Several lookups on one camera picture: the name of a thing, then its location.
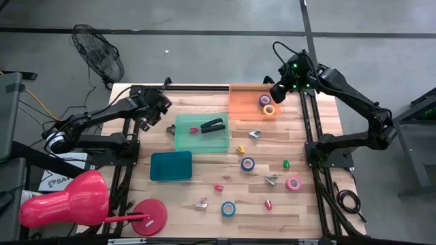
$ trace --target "teal lid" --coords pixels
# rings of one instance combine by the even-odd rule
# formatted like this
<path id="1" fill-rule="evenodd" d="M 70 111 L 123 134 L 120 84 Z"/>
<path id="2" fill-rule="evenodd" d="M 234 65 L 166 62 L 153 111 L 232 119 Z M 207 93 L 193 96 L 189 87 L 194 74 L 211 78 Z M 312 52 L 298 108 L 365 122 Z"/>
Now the teal lid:
<path id="1" fill-rule="evenodd" d="M 165 152 L 151 155 L 152 181 L 188 180 L 192 178 L 192 153 Z"/>

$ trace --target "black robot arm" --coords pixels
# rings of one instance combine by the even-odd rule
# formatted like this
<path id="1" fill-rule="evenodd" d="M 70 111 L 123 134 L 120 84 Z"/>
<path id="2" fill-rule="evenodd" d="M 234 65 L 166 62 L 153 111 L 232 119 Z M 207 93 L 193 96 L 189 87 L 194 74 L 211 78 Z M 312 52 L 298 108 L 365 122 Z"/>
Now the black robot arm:
<path id="1" fill-rule="evenodd" d="M 109 136 L 82 133 L 89 127 L 117 118 L 141 118 L 140 127 L 147 131 L 150 126 L 161 120 L 161 113 L 165 114 L 172 105 L 161 91 L 146 86 L 129 88 L 131 90 L 128 97 L 116 103 L 114 100 L 104 109 L 71 115 L 65 120 L 57 121 L 42 134 L 46 145 L 56 154 L 71 152 L 75 148 L 109 148 L 117 153 L 128 154 L 129 142 L 122 133 L 113 133 Z"/>
<path id="2" fill-rule="evenodd" d="M 270 90 L 276 103 L 281 103 L 287 92 L 315 89 L 317 93 L 337 97 L 368 120 L 368 131 L 362 133 L 342 136 L 324 134 L 312 148 L 311 157 L 314 161 L 326 161 L 332 151 L 338 148 L 368 146 L 374 150 L 384 150 L 395 138 L 396 129 L 389 109 L 379 107 L 378 102 L 371 101 L 351 87 L 337 69 L 322 64 L 315 66 L 304 50 L 280 67 L 279 73 L 281 80 Z"/>

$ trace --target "orange tray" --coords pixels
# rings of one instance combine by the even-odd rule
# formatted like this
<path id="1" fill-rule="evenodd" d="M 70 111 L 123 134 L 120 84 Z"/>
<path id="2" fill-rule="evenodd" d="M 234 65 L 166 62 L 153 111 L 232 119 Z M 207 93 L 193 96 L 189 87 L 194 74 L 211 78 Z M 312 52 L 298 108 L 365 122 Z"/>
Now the orange tray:
<path id="1" fill-rule="evenodd" d="M 262 113 L 259 104 L 262 95 L 270 96 L 272 84 L 231 84 L 229 87 L 229 116 L 233 120 L 276 120 L 280 116 L 280 106 L 274 101 L 271 105 L 275 114 L 271 116 Z"/>

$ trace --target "translucent green container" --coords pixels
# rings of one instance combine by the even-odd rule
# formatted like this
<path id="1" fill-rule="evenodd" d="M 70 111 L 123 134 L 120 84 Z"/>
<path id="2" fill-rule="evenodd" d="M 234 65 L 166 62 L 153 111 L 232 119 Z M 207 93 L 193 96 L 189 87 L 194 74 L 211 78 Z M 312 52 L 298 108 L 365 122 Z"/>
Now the translucent green container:
<path id="1" fill-rule="evenodd" d="M 190 133 L 189 129 L 210 120 L 222 118 L 224 130 L 210 133 Z M 190 151 L 192 153 L 227 152 L 230 146 L 227 113 L 214 114 L 179 114 L 176 117 L 176 136 L 174 147 L 176 151 Z"/>

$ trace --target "pink object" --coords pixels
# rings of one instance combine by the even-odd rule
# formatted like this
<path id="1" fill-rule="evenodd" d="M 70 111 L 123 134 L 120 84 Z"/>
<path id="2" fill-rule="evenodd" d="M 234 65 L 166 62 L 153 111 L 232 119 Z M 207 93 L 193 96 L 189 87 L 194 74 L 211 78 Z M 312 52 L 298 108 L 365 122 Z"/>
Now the pink object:
<path id="1" fill-rule="evenodd" d="M 197 133 L 198 129 L 196 127 L 192 127 L 192 128 L 189 129 L 189 132 L 190 133 Z"/>
<path id="2" fill-rule="evenodd" d="M 150 214 L 135 214 L 135 215 L 129 215 L 129 216 L 114 216 L 114 217 L 108 217 L 104 220 L 105 223 L 111 223 L 111 222 L 119 222 L 119 221 L 128 221 L 131 219 L 138 219 L 138 218 L 148 218 L 150 217 Z"/>
<path id="3" fill-rule="evenodd" d="M 20 210 L 21 224 L 39 227 L 54 222 L 98 225 L 109 210 L 106 182 L 97 170 L 80 174 L 64 191 L 31 198 Z"/>
<path id="4" fill-rule="evenodd" d="M 273 209 L 273 204 L 271 203 L 270 200 L 265 201 L 265 207 L 267 210 L 270 210 L 270 211 Z"/>
<path id="5" fill-rule="evenodd" d="M 291 191 L 297 191 L 298 189 L 300 189 L 301 187 L 301 181 L 297 176 L 290 176 L 287 180 L 286 180 L 286 187 L 291 190 Z"/>
<path id="6" fill-rule="evenodd" d="M 217 190 L 217 191 L 223 191 L 224 186 L 221 186 L 221 185 L 219 185 L 219 184 L 216 184 L 216 185 L 214 186 L 214 188 L 215 188 L 215 190 Z"/>
<path id="7" fill-rule="evenodd" d="M 142 221 L 131 223 L 135 232 L 143 236 L 152 236 L 159 233 L 165 227 L 168 219 L 164 204 L 156 199 L 141 201 L 135 207 L 134 212 L 150 214 L 150 217 L 144 218 Z"/>

